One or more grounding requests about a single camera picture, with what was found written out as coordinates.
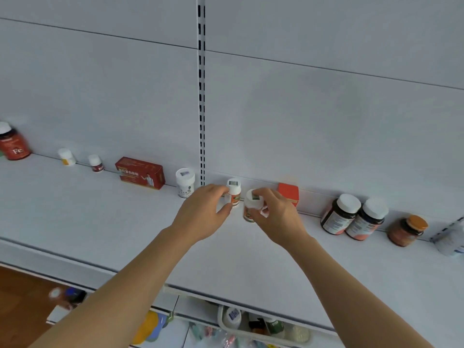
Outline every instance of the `forearm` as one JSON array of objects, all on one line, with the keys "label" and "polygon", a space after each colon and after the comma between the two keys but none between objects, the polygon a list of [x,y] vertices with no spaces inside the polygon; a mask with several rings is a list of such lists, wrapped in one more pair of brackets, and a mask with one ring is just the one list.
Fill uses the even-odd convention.
[{"label": "forearm", "polygon": [[168,227],[124,269],[31,348],[127,348],[165,280],[191,243]]},{"label": "forearm", "polygon": [[348,348],[431,347],[407,322],[340,266],[318,243],[304,237],[288,247],[311,282]]}]

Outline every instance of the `brown floor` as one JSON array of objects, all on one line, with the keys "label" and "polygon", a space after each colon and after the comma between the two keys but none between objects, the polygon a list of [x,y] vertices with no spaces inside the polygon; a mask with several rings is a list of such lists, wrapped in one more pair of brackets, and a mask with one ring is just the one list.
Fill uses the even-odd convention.
[{"label": "brown floor", "polygon": [[0,348],[26,348],[50,328],[48,293],[57,286],[0,266]]}]

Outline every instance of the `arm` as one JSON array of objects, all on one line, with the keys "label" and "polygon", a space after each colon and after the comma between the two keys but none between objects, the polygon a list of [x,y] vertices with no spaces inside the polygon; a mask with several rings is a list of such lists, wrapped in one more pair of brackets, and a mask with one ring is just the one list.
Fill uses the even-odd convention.
[{"label": "arm", "polygon": [[232,204],[216,213],[219,198],[228,190],[215,185],[197,189],[170,227],[30,348],[127,348],[172,269],[229,215]]},{"label": "arm", "polygon": [[268,218],[251,210],[254,220],[301,267],[346,347],[432,347],[306,232],[292,203],[269,188],[254,193],[269,207]]}]

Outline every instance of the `barcode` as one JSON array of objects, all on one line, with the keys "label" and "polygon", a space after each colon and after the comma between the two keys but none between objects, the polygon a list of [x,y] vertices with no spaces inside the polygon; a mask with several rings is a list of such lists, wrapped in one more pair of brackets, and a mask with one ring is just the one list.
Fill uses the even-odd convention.
[{"label": "barcode", "polygon": [[229,313],[229,317],[231,319],[231,321],[234,321],[235,318],[239,315],[239,311],[237,309],[235,310],[232,310],[230,313]]}]

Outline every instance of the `box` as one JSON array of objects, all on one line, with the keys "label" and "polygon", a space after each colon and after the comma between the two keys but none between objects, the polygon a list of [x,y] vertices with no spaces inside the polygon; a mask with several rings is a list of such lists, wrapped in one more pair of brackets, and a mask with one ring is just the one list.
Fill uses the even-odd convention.
[{"label": "box", "polygon": [[300,201],[300,192],[297,186],[292,186],[290,184],[279,183],[277,187],[277,191],[281,193],[284,197],[292,202],[295,207],[298,205]]},{"label": "box", "polygon": [[119,178],[124,182],[153,189],[160,189],[165,183],[163,166],[161,165],[121,157],[115,166],[120,174]]}]

